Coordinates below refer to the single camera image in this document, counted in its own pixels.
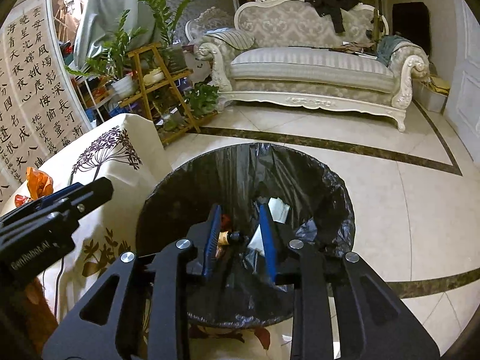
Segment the orange plastic bag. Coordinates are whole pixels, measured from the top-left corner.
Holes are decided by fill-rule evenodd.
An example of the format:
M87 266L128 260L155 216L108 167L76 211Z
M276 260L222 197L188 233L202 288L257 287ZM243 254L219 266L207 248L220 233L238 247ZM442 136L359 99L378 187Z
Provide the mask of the orange plastic bag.
M54 191L54 181L45 172L28 166L26 171L27 188L32 200L49 196Z

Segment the ornate white grey sofa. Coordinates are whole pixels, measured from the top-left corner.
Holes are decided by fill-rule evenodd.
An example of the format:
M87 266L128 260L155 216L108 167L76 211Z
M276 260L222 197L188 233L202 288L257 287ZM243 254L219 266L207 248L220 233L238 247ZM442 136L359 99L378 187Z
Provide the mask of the ornate white grey sofa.
M390 35L385 17L362 2L342 15L345 32L337 34L330 16L304 0L255 0L241 5L232 27L217 24L220 12L210 8L185 31L195 56L211 63L222 102L357 111L394 119L404 131L413 82L430 77L425 51L402 43L386 67L377 60L377 44ZM246 31L255 44L237 50L205 35L222 28Z

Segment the red plastic bag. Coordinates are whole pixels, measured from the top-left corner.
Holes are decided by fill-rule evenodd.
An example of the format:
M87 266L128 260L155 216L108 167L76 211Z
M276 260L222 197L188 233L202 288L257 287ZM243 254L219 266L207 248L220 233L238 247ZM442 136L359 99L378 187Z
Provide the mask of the red plastic bag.
M22 205L26 203L30 203L32 201L32 198L29 196L24 196L20 194L16 194L14 203L16 207L21 207Z

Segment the black bag lined trash bin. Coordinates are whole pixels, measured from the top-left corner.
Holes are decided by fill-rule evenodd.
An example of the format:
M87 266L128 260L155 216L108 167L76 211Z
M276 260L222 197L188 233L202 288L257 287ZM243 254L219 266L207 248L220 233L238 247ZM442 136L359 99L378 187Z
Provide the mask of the black bag lined trash bin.
M289 234L340 257L355 238L352 201L342 178L311 156L279 145L231 145L202 154L167 175L145 200L136 230L140 255L154 254L204 222L214 204L233 230L251 239L259 207L279 198L289 211ZM229 248L207 283L190 284L192 323L213 328L256 328L289 319L294 292L276 286L265 261L246 244Z

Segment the grey striped cushion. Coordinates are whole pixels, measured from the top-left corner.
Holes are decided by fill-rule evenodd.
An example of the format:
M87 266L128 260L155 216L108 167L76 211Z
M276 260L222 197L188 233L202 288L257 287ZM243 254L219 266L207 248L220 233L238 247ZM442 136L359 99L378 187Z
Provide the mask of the grey striped cushion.
M236 50L249 50L255 44L255 38L250 33L235 28L218 28L207 31L205 35L221 40Z

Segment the calligraphy folding screen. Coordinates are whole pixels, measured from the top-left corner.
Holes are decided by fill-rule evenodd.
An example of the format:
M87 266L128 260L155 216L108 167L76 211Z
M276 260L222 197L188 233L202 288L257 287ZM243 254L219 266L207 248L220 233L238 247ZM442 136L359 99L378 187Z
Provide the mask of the calligraphy folding screen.
M25 181L28 167L90 129L64 72L47 0L25 0L1 27L1 202Z

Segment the grey storage box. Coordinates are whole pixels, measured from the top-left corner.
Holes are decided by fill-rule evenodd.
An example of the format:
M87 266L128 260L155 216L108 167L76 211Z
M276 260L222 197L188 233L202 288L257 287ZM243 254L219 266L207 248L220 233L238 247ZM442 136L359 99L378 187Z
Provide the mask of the grey storage box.
M438 76L430 76L427 80L414 80L412 83L413 98L427 111L441 113L450 92L450 84Z

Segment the grey hanging curtain cloth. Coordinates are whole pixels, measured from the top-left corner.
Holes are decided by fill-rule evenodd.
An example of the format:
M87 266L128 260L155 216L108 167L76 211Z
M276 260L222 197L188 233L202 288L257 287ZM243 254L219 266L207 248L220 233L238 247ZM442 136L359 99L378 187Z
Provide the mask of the grey hanging curtain cloth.
M128 11L125 31L138 27L146 30L130 43L129 49L160 40L160 33L155 28L155 20L148 5L138 0L86 0L74 43L73 60L79 69L86 65L86 59L102 51L103 42L117 28L125 10Z

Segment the wooden plant stand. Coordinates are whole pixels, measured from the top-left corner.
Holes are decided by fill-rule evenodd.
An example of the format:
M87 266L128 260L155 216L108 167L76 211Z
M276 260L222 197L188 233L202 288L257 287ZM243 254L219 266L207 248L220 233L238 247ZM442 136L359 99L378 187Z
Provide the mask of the wooden plant stand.
M180 90L182 80L192 70L170 72L168 60L160 54L160 44L152 43L127 53L132 63L134 94L119 102L127 111L136 112L152 121L160 141L167 146L186 133L199 132L200 121Z

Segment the tall green potted plant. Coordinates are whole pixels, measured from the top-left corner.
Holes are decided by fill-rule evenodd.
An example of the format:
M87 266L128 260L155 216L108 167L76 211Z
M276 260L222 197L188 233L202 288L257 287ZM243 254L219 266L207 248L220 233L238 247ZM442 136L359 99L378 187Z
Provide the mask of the tall green potted plant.
M182 43L177 39L176 28L191 0L182 0L173 10L167 0L138 0L147 5L154 18L155 31L160 35L160 54L168 71L177 73L187 69Z

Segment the small green floor plant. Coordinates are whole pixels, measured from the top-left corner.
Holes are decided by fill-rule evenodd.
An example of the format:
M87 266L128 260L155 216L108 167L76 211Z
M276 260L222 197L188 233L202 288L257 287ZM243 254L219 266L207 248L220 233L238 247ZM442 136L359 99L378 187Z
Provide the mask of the small green floor plant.
M215 85L197 82L185 94L185 100L190 105L190 110L196 117L201 117L216 110L219 98L219 88Z

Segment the floral cream tablecloth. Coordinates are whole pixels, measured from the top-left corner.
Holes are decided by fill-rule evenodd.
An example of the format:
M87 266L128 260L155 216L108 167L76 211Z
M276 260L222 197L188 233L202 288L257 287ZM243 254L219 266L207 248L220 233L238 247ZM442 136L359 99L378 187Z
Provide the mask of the floral cream tablecloth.
M74 249L80 221L108 203L112 182L101 177L74 184L21 208L1 221L1 321L6 359L133 359L148 316L149 359L194 359L186 313L191 268L208 269L215 259L221 209L193 225L185 238L139 257L126 251L49 334L41 349L18 329L31 307L25 289L45 269Z

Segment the potted plant white pot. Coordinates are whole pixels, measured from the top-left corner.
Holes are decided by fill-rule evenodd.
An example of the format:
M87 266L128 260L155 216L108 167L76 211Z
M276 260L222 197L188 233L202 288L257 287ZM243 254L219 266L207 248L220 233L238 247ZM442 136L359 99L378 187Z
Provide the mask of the potted plant white pot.
M124 74L128 59L128 49L132 41L146 32L145 28L136 27L125 30L129 10L123 10L117 27L110 31L106 41L102 43L101 51L85 61L82 70L75 70L66 66L68 73L75 77L100 77L111 83L112 89L120 101L128 98L135 92L133 78Z

